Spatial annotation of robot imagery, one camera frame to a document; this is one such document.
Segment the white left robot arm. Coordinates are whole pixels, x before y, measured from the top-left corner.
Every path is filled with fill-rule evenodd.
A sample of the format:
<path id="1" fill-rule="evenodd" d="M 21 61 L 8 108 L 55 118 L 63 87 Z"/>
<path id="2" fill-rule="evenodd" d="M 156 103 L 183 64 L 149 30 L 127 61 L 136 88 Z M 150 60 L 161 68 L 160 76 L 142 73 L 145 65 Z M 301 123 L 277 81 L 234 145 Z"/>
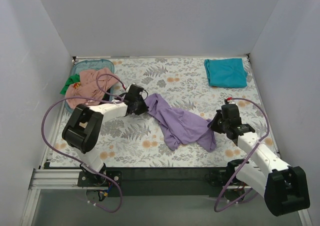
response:
<path id="1" fill-rule="evenodd" d="M 128 115 L 141 115 L 148 111 L 148 106 L 142 96 L 145 89 L 131 84 L 124 98 L 115 97 L 111 103 L 95 106 L 79 104 L 73 110 L 66 126 L 62 131 L 62 138 L 71 146 L 80 158 L 80 165 L 90 172 L 89 180 L 95 186 L 106 182 L 105 167 L 95 149 L 103 123 L 123 118 Z"/>

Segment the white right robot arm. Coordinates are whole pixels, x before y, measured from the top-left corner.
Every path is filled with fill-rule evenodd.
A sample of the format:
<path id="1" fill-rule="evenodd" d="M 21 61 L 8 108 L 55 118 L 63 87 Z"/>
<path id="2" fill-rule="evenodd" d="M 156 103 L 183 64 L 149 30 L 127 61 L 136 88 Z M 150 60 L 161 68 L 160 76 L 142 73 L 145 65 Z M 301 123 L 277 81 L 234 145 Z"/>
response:
<path id="1" fill-rule="evenodd" d="M 224 134 L 247 153 L 245 159 L 230 161 L 225 170 L 226 182 L 219 194 L 230 184 L 244 183 L 264 198 L 274 216 L 282 216 L 310 207 L 307 176 L 300 166 L 291 166 L 273 153 L 259 138 L 252 126 L 242 122 L 239 108 L 228 99 L 208 124 L 212 131 Z"/>

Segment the purple t shirt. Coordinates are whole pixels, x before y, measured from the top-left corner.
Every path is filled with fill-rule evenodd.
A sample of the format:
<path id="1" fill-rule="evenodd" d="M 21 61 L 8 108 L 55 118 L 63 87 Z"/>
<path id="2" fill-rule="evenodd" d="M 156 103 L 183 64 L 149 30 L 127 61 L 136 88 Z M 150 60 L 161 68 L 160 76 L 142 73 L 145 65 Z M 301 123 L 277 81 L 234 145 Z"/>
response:
<path id="1" fill-rule="evenodd" d="M 216 149 L 214 132 L 208 128 L 209 119 L 204 119 L 190 111 L 171 107 L 158 93 L 145 100 L 148 114 L 158 121 L 165 144 L 175 151 L 180 145 L 199 144 L 207 152 Z"/>

